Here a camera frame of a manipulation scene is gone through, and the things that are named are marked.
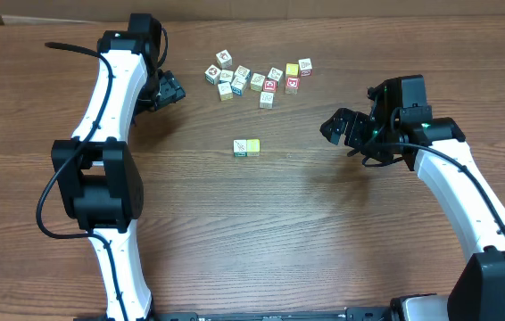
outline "wooden cube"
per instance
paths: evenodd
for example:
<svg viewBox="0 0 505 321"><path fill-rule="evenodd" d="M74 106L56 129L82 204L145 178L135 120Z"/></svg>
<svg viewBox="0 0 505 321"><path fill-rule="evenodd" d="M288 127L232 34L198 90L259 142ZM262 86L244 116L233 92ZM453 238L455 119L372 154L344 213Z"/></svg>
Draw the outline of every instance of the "wooden cube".
<svg viewBox="0 0 505 321"><path fill-rule="evenodd" d="M231 84L222 83L218 84L217 87L219 88L219 95L221 101L233 98L233 90L231 88Z"/></svg>
<svg viewBox="0 0 505 321"><path fill-rule="evenodd" d="M235 157L245 157L246 156L246 139L239 139L233 141L233 152Z"/></svg>
<svg viewBox="0 0 505 321"><path fill-rule="evenodd" d="M251 78L251 70L243 66L238 66L238 68L235 70L235 77L240 77L244 79L245 82L249 81Z"/></svg>
<svg viewBox="0 0 505 321"><path fill-rule="evenodd" d="M220 69L215 67L215 65L211 65L207 71L205 71L205 78L213 85L217 85L220 78Z"/></svg>
<svg viewBox="0 0 505 321"><path fill-rule="evenodd" d="M295 63L286 64L286 77L298 77L298 65Z"/></svg>
<svg viewBox="0 0 505 321"><path fill-rule="evenodd" d="M261 141L258 139L246 140L246 156L261 156Z"/></svg>
<svg viewBox="0 0 505 321"><path fill-rule="evenodd" d="M280 86L280 80L282 80L282 75L283 75L282 70L278 70L273 67L272 69L270 69L269 79L276 80L277 85Z"/></svg>
<svg viewBox="0 0 505 321"><path fill-rule="evenodd" d="M261 93L261 108L272 109L272 103L274 102L274 93Z"/></svg>
<svg viewBox="0 0 505 321"><path fill-rule="evenodd" d="M264 86L262 87L263 92L276 93L277 91L277 81L276 80L265 80Z"/></svg>
<svg viewBox="0 0 505 321"><path fill-rule="evenodd" d="M220 53L217 53L217 63L222 69L226 69L233 64L233 57L228 54L227 50L223 50Z"/></svg>
<svg viewBox="0 0 505 321"><path fill-rule="evenodd" d="M233 93L242 96L244 94L245 88L246 80L240 77L235 77L235 79L233 79L233 83L231 83L231 89L233 90Z"/></svg>
<svg viewBox="0 0 505 321"><path fill-rule="evenodd" d="M220 73L219 82L221 84L224 82L228 82L229 84L231 84L233 82L233 75L235 75L235 72L233 72L232 70L223 70Z"/></svg>
<svg viewBox="0 0 505 321"><path fill-rule="evenodd" d="M300 86L299 78L296 77L287 78L285 93L292 95L298 94L298 86Z"/></svg>
<svg viewBox="0 0 505 321"><path fill-rule="evenodd" d="M264 76L261 74L253 74L251 78L251 89L258 92L262 91L262 85L264 85Z"/></svg>
<svg viewBox="0 0 505 321"><path fill-rule="evenodd" d="M300 66L301 77L306 77L312 74L312 61L310 58L299 60L298 65Z"/></svg>

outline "yellow block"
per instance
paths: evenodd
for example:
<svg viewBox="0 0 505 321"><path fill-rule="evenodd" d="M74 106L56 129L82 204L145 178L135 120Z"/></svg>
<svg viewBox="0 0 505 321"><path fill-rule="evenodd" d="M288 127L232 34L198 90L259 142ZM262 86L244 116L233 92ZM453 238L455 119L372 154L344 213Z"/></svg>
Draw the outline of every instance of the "yellow block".
<svg viewBox="0 0 505 321"><path fill-rule="evenodd" d="M261 141L258 139L246 140L246 156L261 156Z"/></svg>
<svg viewBox="0 0 505 321"><path fill-rule="evenodd" d="M286 77L298 77L298 64L287 63L286 64Z"/></svg>

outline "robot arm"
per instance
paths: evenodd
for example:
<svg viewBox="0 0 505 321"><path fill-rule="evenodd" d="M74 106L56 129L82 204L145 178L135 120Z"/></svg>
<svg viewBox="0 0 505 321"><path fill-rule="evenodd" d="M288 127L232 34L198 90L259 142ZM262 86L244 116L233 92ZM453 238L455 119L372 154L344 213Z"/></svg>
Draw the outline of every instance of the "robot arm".
<svg viewBox="0 0 505 321"><path fill-rule="evenodd" d="M340 109L320 132L333 144L345 134L353 148L348 156L361 153L364 166L405 161L417 171L468 261L451 295L393 299L381 320L505 320L505 208L476 167L464 134L450 118L433 119L422 76L388 79L368 88L368 98L374 102L369 115ZM369 159L379 163L368 165Z"/></svg>
<svg viewBox="0 0 505 321"><path fill-rule="evenodd" d="M166 45L158 61L161 32ZM95 236L88 239L108 297L105 316L90 320L145 321L153 317L153 298L137 248L144 188L127 142L137 114L157 111L185 97L173 74L159 69L167 46L166 31L150 14L132 14L128 31L106 31L98 40L98 53L110 64L113 79L99 125L90 134L109 88L110 73L102 61L84 119L71 140L58 140L53 145L52 160L60 173L57 180L64 208L69 217L78 220L80 229ZM103 166L105 175L83 172L92 166Z"/></svg>

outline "white cube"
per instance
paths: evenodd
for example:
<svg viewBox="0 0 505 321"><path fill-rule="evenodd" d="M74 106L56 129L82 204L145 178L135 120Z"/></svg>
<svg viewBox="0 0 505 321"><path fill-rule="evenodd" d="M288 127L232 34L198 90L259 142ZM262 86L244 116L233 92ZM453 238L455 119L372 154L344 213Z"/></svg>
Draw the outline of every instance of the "white cube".
<svg viewBox="0 0 505 321"><path fill-rule="evenodd" d="M233 152L236 157L246 156L246 139L238 139L233 141Z"/></svg>
<svg viewBox="0 0 505 321"><path fill-rule="evenodd" d="M261 108L272 109L272 103L274 102L274 93L261 93Z"/></svg>
<svg viewBox="0 0 505 321"><path fill-rule="evenodd" d="M217 85L220 78L220 69L215 67L215 65L211 65L207 71L205 71L205 78L213 85Z"/></svg>
<svg viewBox="0 0 505 321"><path fill-rule="evenodd" d="M310 58L299 60L298 65L300 66L301 77L309 76L312 74L312 61Z"/></svg>
<svg viewBox="0 0 505 321"><path fill-rule="evenodd" d="M233 93L242 96L244 94L244 89L246 87L246 80L240 77L235 77L231 83L231 89Z"/></svg>
<svg viewBox="0 0 505 321"><path fill-rule="evenodd" d="M233 82L233 75L235 75L235 72L232 70L223 70L220 73L220 83L228 82L229 84Z"/></svg>
<svg viewBox="0 0 505 321"><path fill-rule="evenodd" d="M243 66L238 66L235 70L235 77L240 77L245 81L249 81L249 78L251 77L251 70Z"/></svg>
<svg viewBox="0 0 505 321"><path fill-rule="evenodd" d="M228 54L227 50L223 50L220 53L217 53L217 63L222 69L228 68L233 64L233 57Z"/></svg>
<svg viewBox="0 0 505 321"><path fill-rule="evenodd" d="M264 76L257 73L253 74L251 78L251 89L261 92L262 85L264 85Z"/></svg>
<svg viewBox="0 0 505 321"><path fill-rule="evenodd" d="M225 101L227 99L233 98L233 90L231 89L231 84L222 83L218 84L220 100Z"/></svg>
<svg viewBox="0 0 505 321"><path fill-rule="evenodd" d="M269 79L276 80L277 85L280 86L280 80L282 80L282 74L283 74L282 70L278 70L273 67L272 69L270 69Z"/></svg>

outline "wood grain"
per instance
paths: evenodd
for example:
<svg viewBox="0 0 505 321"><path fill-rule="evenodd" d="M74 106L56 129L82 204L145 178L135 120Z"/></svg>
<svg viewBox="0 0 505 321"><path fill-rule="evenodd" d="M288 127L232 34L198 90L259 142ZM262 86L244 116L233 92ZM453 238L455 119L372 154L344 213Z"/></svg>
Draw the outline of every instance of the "wood grain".
<svg viewBox="0 0 505 321"><path fill-rule="evenodd" d="M89 47L124 24L0 27L0 318L71 320L105 310L87 241L56 241L34 221L97 62L44 48ZM446 293L465 262L433 195L404 166L364 169L319 133L337 108L368 111L366 87L422 73L435 116L453 117L505 205L505 16L170 22L166 69L187 98L138 117L130 149L145 183L139 227L159 311L253 312L386 304ZM221 103L203 76L228 49L253 72L310 57L298 95ZM232 141L260 138L260 158ZM77 230L54 189L45 221Z"/></svg>

